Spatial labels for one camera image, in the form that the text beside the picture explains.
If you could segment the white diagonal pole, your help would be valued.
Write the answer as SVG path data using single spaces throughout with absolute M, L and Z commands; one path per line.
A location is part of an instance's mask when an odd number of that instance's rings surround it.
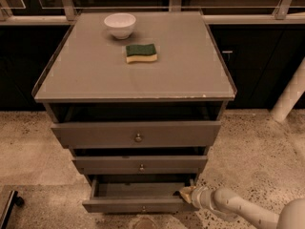
M 271 110 L 275 121 L 282 122 L 305 93 L 305 57 Z

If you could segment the grey drawer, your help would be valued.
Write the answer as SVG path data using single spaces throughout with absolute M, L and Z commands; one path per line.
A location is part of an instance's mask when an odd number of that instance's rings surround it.
M 197 174 L 206 156 L 79 156 L 72 161 L 84 175 Z
M 106 182 L 96 178 L 83 206 L 89 213 L 106 214 L 196 211 L 180 196 L 183 186 L 183 182 Z
M 213 146 L 219 121 L 67 122 L 51 130 L 63 147 L 156 148 Z

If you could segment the white ceramic bowl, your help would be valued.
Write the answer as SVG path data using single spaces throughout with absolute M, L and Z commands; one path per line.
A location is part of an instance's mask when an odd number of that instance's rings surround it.
M 116 39 L 128 38 L 135 27 L 136 18 L 130 13 L 114 13 L 104 19 L 108 32 Z

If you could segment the grey bottom drawer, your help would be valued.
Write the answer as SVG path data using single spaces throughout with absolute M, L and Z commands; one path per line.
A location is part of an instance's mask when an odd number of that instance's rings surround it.
M 106 182 L 96 178 L 83 206 L 89 213 L 106 214 L 196 211 L 180 196 L 183 186 L 183 182 Z

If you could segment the grey middle drawer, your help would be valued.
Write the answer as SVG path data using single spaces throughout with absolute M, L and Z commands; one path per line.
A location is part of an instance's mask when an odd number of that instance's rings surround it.
M 79 156 L 72 161 L 84 175 L 197 174 L 206 156 Z

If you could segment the grey top drawer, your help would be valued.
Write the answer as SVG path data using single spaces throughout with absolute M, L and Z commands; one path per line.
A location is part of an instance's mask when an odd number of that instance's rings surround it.
M 63 147 L 156 148 L 213 146 L 219 121 L 67 122 L 51 130 Z

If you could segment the black caster base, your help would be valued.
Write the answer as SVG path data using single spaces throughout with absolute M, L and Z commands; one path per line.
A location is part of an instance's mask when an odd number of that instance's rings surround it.
M 6 205 L 4 207 L 3 213 L 0 218 L 0 229 L 6 229 L 13 207 L 14 206 L 22 207 L 24 203 L 25 201 L 23 200 L 22 197 L 18 196 L 17 191 L 15 190 L 10 191 L 8 200 L 6 202 Z

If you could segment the grey drawer cabinet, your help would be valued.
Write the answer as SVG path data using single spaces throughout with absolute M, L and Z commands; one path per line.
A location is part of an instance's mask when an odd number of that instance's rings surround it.
M 114 38 L 103 13 L 83 13 L 33 91 L 53 124 L 219 121 L 236 88 L 197 11 L 139 12 L 135 31 Z M 128 45 L 154 44 L 157 60 L 126 61 Z M 67 148 L 79 156 L 207 156 L 211 146 Z M 197 174 L 84 175 L 89 183 L 196 181 Z

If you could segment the green yellow sponge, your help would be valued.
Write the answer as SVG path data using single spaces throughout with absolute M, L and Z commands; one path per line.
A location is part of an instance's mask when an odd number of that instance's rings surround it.
M 126 47 L 126 61 L 128 63 L 153 62 L 156 60 L 157 52 L 154 44 L 133 44 Z

